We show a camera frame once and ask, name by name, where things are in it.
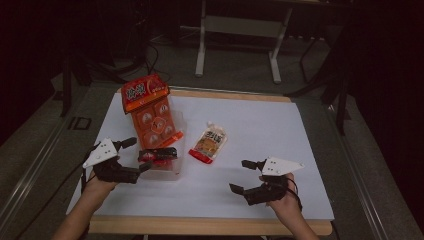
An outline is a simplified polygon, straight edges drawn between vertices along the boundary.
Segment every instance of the snack box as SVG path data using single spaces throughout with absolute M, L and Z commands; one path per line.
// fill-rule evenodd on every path
M 132 80 L 121 88 L 124 112 L 131 114 L 142 149 L 161 147 L 176 134 L 169 94 L 158 74 Z

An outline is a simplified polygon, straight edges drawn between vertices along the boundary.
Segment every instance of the white table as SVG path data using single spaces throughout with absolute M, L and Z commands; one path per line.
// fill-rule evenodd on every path
M 263 161 L 275 156 L 305 164 L 305 168 L 295 172 L 303 214 L 318 235 L 331 234 L 333 211 L 300 114 L 296 105 L 288 101 L 284 97 L 171 91 L 171 108 L 183 112 L 188 126 L 185 150 L 179 151 L 184 158 L 181 177 L 176 181 L 140 179 L 137 184 L 119 184 L 93 216 L 90 232 L 290 234 L 272 209 L 265 208 L 264 204 L 248 206 L 228 185 L 234 183 L 246 189 L 259 186 L 260 172 L 243 168 L 241 160 Z M 207 121 L 221 125 L 228 134 L 227 143 L 211 165 L 187 154 Z M 97 140 L 105 137 L 124 140 L 132 136 L 136 135 L 131 117 L 124 115 L 117 93 Z M 137 156 L 137 147 L 122 149 L 120 163 L 137 166 Z M 68 211 L 79 196 L 80 185 Z

